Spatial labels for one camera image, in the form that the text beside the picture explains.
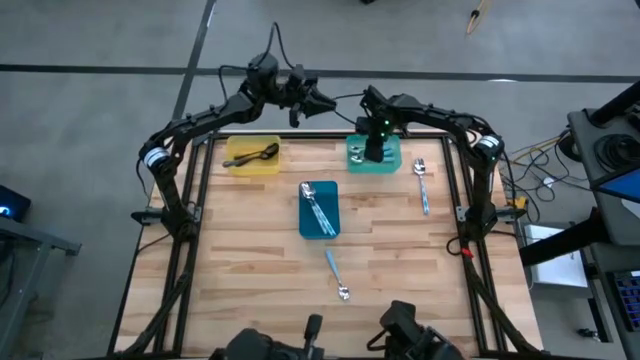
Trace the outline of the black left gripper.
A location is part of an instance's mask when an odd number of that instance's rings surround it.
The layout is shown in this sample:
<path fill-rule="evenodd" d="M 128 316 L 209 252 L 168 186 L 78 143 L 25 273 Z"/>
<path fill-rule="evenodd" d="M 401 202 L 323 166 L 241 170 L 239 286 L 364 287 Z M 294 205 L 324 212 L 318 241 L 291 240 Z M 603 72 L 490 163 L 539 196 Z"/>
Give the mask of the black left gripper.
<path fill-rule="evenodd" d="M 289 109 L 289 125 L 292 128 L 299 127 L 301 114 L 309 119 L 335 111 L 337 102 L 319 90 L 316 86 L 317 82 L 316 76 L 308 76 L 304 67 L 296 64 L 281 86 L 278 104 L 281 109 Z"/>

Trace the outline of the teal translucent plastic bin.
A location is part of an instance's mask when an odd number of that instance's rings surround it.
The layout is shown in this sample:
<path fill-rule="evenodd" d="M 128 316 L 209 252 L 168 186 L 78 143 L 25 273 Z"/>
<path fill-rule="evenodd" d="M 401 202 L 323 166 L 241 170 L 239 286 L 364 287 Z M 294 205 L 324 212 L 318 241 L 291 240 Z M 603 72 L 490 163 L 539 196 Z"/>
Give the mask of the teal translucent plastic bin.
<path fill-rule="evenodd" d="M 365 146 L 367 137 L 364 135 L 350 135 L 346 138 L 347 149 L 347 168 L 350 173 L 360 174 L 392 174 L 395 173 L 402 165 L 402 154 L 400 146 L 400 138 L 396 135 L 390 136 L 385 142 L 384 146 L 390 146 L 394 149 L 392 153 L 384 153 L 384 157 L 393 156 L 395 161 L 393 163 L 376 163 L 375 164 L 355 164 L 350 161 L 350 157 L 353 155 L 360 155 L 364 157 L 364 153 L 352 154 L 349 152 L 349 146 Z"/>

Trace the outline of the blue plastic bin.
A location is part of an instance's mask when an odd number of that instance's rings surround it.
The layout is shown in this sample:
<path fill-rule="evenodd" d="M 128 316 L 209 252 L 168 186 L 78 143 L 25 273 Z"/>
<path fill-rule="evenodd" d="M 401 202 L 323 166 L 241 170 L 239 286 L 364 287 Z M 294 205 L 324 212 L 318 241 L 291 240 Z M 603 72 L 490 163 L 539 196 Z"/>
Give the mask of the blue plastic bin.
<path fill-rule="evenodd" d="M 302 193 L 298 197 L 298 230 L 306 240 L 335 239 L 341 232 L 338 184 L 335 181 L 310 181 L 314 198 L 331 224 L 335 235 L 322 231 L 309 202 Z"/>

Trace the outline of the yellow translucent plastic bin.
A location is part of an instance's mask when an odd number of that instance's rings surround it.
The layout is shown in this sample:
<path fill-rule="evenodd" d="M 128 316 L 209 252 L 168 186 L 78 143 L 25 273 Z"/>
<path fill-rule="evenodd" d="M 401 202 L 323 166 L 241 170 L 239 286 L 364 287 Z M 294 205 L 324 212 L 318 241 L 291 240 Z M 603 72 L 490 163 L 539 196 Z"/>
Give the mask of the yellow translucent plastic bin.
<path fill-rule="evenodd" d="M 226 161 L 234 157 L 261 151 L 271 143 L 279 144 L 279 153 L 269 160 L 253 160 L 241 167 L 230 167 L 234 176 L 274 175 L 280 170 L 281 139 L 277 135 L 234 135 L 227 140 Z"/>

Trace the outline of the yellow black connector box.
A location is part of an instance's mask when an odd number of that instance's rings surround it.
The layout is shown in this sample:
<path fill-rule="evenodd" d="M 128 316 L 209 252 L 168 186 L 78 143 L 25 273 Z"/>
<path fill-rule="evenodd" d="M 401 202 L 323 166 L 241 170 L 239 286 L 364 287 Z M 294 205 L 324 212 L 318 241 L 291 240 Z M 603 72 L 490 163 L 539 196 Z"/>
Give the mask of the yellow black connector box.
<path fill-rule="evenodd" d="M 498 217 L 514 217 L 519 218 L 527 214 L 528 199 L 524 196 L 516 196 L 514 199 L 508 199 L 506 205 L 496 209 Z"/>

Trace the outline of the white flat box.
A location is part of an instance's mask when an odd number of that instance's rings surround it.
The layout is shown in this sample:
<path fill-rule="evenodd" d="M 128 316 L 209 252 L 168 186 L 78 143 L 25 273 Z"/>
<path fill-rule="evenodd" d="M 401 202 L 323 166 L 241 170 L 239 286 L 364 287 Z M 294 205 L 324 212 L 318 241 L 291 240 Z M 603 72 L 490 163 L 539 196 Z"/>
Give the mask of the white flat box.
<path fill-rule="evenodd" d="M 532 245 L 561 232 L 559 228 L 525 225 L 525 244 Z M 581 252 L 576 250 L 529 267 L 533 284 L 588 288 Z"/>

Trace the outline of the monitor with blue screen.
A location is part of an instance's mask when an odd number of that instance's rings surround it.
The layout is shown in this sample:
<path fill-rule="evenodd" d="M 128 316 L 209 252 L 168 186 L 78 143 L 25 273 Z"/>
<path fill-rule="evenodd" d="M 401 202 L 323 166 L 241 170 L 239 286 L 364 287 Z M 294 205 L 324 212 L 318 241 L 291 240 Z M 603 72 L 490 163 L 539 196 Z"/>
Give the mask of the monitor with blue screen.
<path fill-rule="evenodd" d="M 598 192 L 640 203 L 640 167 L 605 175 L 594 188 Z"/>

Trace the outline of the black keyboard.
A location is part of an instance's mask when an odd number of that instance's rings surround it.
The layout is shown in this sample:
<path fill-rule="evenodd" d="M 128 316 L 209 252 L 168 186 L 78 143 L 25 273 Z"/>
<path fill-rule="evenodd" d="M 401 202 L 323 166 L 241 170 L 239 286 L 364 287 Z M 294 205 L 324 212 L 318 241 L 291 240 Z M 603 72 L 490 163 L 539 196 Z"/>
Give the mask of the black keyboard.
<path fill-rule="evenodd" d="M 640 270 L 610 274 L 616 301 L 629 332 L 640 332 Z"/>

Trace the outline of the grey metal table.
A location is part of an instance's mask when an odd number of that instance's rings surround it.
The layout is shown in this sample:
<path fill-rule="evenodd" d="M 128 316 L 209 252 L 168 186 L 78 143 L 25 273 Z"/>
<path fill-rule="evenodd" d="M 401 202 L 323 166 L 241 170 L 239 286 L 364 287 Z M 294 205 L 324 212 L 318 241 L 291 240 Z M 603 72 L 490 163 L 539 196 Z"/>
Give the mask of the grey metal table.
<path fill-rule="evenodd" d="M 0 217 L 0 235 L 25 245 L 23 259 L 8 273 L 12 280 L 7 298 L 0 295 L 0 360 L 9 357 L 19 335 L 29 303 L 44 267 L 53 249 L 64 251 L 67 256 L 77 256 L 81 244 L 31 228 L 8 218 Z"/>

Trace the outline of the black computer tower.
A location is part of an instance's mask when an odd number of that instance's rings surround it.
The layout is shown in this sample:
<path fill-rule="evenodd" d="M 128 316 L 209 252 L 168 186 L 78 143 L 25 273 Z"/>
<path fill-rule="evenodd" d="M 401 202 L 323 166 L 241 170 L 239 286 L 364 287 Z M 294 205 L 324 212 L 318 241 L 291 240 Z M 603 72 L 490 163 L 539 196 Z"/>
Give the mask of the black computer tower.
<path fill-rule="evenodd" d="M 31 204 L 29 198 L 0 185 L 0 217 L 22 222 Z"/>

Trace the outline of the black aluminium table frame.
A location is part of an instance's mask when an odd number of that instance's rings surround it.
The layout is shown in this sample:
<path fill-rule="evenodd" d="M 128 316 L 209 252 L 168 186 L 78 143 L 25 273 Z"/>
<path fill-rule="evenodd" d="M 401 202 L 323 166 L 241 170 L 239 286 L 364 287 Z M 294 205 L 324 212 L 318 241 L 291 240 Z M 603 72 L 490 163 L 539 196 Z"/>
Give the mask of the black aluminium table frame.
<path fill-rule="evenodd" d="M 111 353 L 134 343 L 160 306 L 166 276 L 178 275 L 187 258 L 195 261 L 191 292 L 172 309 L 163 340 L 148 346 L 149 358 L 207 357 L 247 327 L 298 346 L 313 313 L 323 317 L 317 343 L 329 356 L 364 357 L 393 300 L 414 304 L 418 321 L 466 357 L 496 347 L 493 321 L 469 295 L 456 254 L 455 207 L 467 201 L 471 172 L 446 138 L 414 132 L 391 175 L 350 173 L 340 132 L 288 131 L 281 139 L 281 169 L 272 176 L 231 175 L 222 166 L 224 137 L 188 149 L 177 181 L 202 208 L 199 242 L 173 246 L 159 225 L 143 231 Z M 416 158 L 426 165 L 428 215 Z M 338 184 L 335 239 L 299 234 L 300 184 L 310 181 Z M 348 301 L 338 295 L 326 249 Z"/>

